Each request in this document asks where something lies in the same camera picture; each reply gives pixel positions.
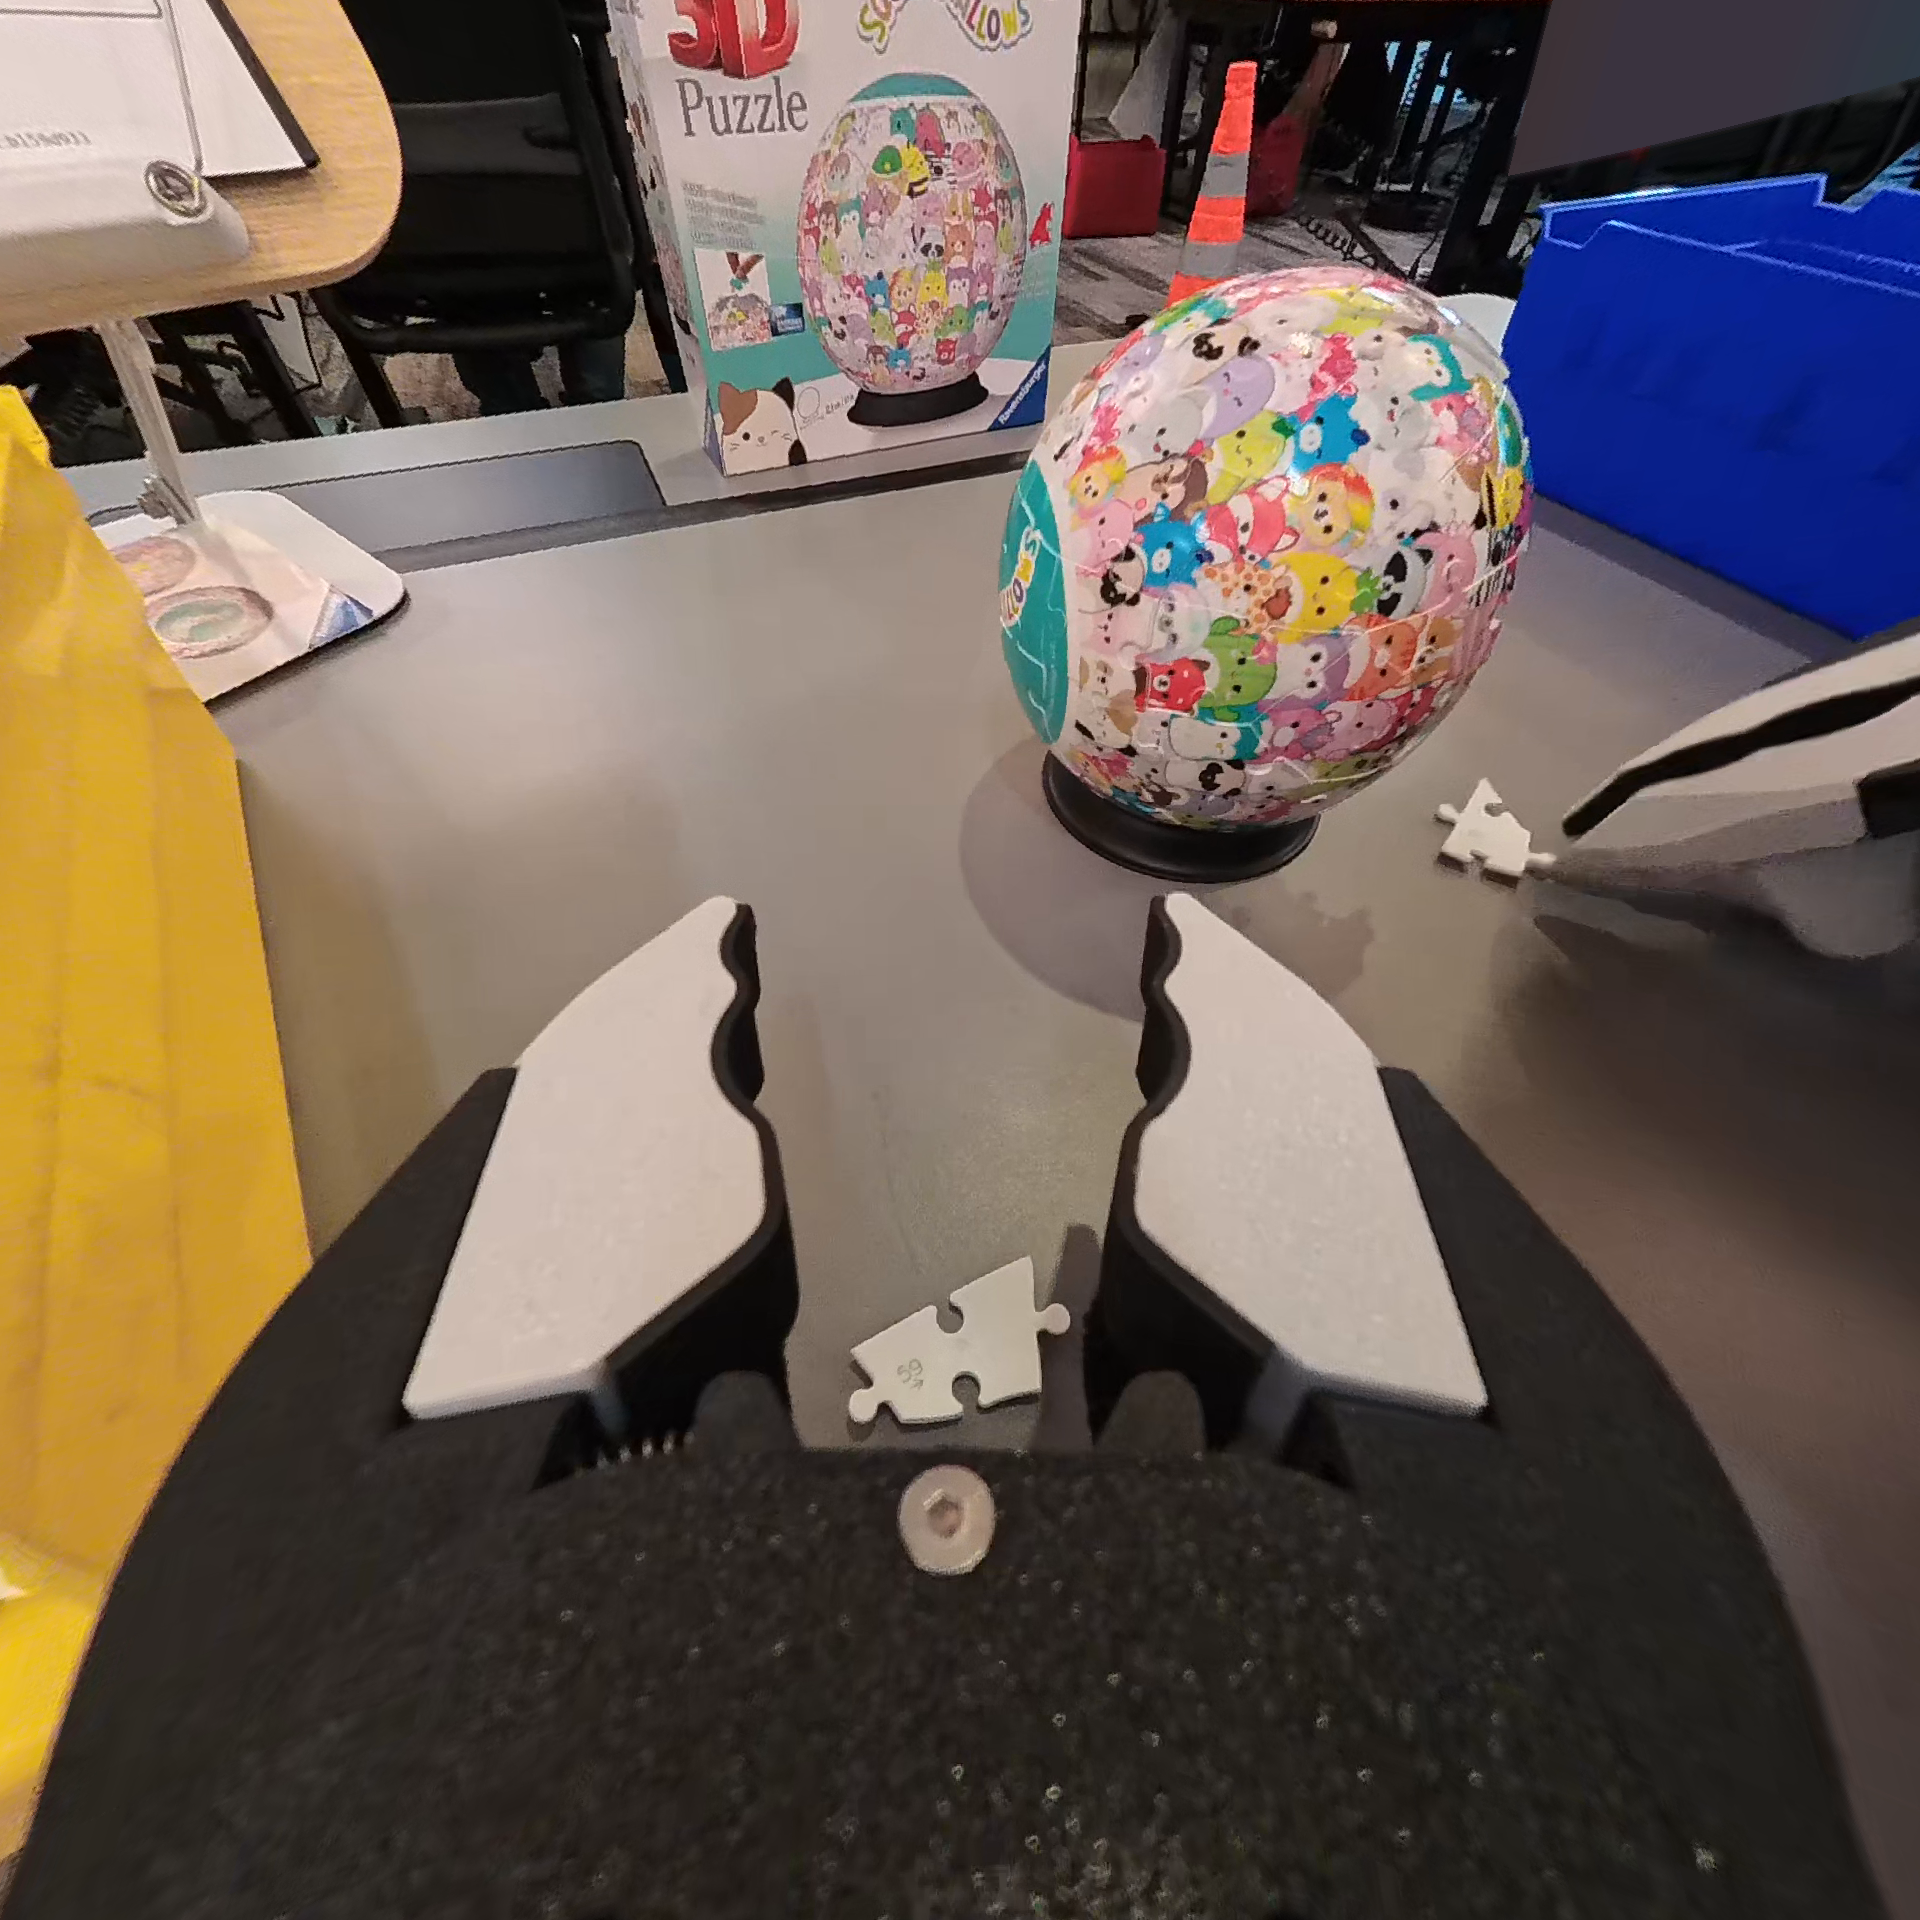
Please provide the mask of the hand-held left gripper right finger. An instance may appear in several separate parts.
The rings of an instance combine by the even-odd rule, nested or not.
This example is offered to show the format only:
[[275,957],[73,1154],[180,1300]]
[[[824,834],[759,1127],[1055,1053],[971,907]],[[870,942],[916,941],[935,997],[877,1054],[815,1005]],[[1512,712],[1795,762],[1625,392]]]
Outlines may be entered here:
[[1139,1113],[1087,1321],[1097,1421],[1176,1374],[1204,1428],[1333,1398],[1476,1422],[1489,1397],[1381,1069],[1332,1002],[1185,893],[1147,910]]

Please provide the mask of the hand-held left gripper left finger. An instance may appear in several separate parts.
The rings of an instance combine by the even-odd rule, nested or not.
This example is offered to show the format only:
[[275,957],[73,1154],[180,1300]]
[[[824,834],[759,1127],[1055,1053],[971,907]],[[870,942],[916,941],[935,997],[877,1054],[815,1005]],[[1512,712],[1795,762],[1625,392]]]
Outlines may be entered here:
[[711,896],[529,1041],[403,1387],[412,1421],[582,1400],[599,1428],[687,1428],[728,1374],[789,1400],[799,1277],[757,998],[755,915]]

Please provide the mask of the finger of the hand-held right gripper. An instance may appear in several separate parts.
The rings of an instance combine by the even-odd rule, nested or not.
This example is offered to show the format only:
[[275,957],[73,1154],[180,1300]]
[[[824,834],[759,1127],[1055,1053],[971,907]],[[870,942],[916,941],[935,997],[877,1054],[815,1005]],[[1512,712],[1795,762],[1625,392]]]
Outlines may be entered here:
[[1917,634],[1882,632],[1852,652],[1733,699],[1620,765],[1561,818],[1579,841],[1643,793],[1723,772],[1772,751],[1823,743],[1917,695]]
[[1917,832],[1864,839],[1859,777],[1732,767],[1653,787],[1568,839],[1546,878],[1606,896],[1733,907],[1825,959],[1914,949]]

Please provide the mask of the white puzzle piece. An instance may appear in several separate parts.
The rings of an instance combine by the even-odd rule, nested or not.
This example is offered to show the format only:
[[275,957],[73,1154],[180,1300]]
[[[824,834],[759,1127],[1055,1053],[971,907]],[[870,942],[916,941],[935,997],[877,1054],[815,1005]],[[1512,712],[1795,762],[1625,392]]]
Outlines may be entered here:
[[1042,1302],[1032,1258],[1009,1260],[955,1288],[952,1326],[928,1304],[874,1332],[849,1353],[861,1385],[848,1397],[854,1428],[888,1414],[900,1428],[947,1426],[963,1418],[955,1382],[970,1380],[973,1405],[989,1412],[1034,1403],[1043,1393],[1043,1341],[1072,1331],[1062,1302]]
[[1459,803],[1439,803],[1432,815],[1446,831],[1435,857],[1459,872],[1518,886],[1543,878],[1557,867],[1557,855],[1534,845],[1530,829],[1509,810],[1489,780],[1476,780]]

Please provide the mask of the black ball stand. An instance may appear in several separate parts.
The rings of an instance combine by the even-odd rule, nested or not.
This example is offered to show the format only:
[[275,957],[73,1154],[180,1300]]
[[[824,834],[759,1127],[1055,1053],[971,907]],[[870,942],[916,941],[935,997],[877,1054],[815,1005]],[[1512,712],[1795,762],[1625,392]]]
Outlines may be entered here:
[[1055,822],[1082,848],[1125,872],[1181,886],[1276,875],[1307,853],[1319,831],[1312,816],[1253,829],[1173,825],[1097,795],[1054,755],[1042,759],[1040,789]]

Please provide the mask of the colourful puzzle ball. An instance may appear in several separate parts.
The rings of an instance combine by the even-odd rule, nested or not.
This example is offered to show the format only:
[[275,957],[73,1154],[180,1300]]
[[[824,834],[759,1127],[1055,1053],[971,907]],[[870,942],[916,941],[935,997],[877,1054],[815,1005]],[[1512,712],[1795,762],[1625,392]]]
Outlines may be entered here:
[[1042,431],[997,623],[1046,756],[1181,826],[1330,815],[1491,659],[1532,526],[1498,340],[1389,272],[1231,276]]

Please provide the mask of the puzzle box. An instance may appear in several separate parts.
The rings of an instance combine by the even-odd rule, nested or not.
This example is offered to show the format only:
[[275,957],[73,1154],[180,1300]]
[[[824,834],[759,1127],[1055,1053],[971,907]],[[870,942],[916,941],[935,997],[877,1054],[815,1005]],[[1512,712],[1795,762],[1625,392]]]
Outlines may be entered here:
[[1043,423],[1084,10],[607,7],[720,475]]

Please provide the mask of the blue plastic bin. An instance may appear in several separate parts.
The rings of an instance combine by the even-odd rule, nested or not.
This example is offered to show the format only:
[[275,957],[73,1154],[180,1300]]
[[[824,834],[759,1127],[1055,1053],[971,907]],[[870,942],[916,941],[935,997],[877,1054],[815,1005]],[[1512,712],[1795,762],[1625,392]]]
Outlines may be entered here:
[[1917,613],[1917,194],[1546,204],[1500,354],[1535,490],[1850,641]]

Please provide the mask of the yellow plastic bin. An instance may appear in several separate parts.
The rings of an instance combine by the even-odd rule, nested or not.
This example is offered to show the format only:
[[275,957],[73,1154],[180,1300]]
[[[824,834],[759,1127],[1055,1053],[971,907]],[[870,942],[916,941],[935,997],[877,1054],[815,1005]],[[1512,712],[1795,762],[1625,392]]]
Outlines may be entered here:
[[107,1591],[312,1254],[237,759],[2,396],[2,1844]]

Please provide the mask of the white stand base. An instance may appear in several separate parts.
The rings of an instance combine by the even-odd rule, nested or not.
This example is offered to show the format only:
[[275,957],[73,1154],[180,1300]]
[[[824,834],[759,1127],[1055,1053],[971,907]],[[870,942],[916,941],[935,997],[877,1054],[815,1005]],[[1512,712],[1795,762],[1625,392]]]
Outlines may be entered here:
[[148,472],[136,510],[96,532],[205,707],[402,611],[400,573],[282,493],[196,493],[144,336],[132,321],[105,321],[98,335]]

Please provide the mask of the orange plastic object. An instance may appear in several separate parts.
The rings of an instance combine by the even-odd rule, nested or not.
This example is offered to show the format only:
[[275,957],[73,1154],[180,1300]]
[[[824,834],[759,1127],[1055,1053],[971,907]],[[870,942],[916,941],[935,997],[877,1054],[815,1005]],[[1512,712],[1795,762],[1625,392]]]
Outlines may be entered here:
[[1235,276],[1245,222],[1258,78],[1258,60],[1235,60],[1225,68],[1210,153],[1187,217],[1180,260],[1166,289],[1167,309]]

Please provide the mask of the red plastic bin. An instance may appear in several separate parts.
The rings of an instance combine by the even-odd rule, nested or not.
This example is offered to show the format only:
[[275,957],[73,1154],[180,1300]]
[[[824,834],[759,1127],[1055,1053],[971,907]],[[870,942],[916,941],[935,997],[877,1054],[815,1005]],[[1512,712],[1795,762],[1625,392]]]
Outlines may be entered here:
[[1068,139],[1063,241],[1139,238],[1159,228],[1167,153],[1151,139]]

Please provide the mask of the black office chair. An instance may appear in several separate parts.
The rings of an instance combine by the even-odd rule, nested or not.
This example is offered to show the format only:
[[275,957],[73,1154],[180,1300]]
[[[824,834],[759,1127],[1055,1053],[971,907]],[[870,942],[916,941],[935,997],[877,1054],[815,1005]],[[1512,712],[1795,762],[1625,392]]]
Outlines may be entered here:
[[392,113],[396,219],[382,251],[316,293],[380,426],[409,423],[388,374],[441,358],[485,419],[627,395],[644,325],[687,390],[604,2],[348,2]]

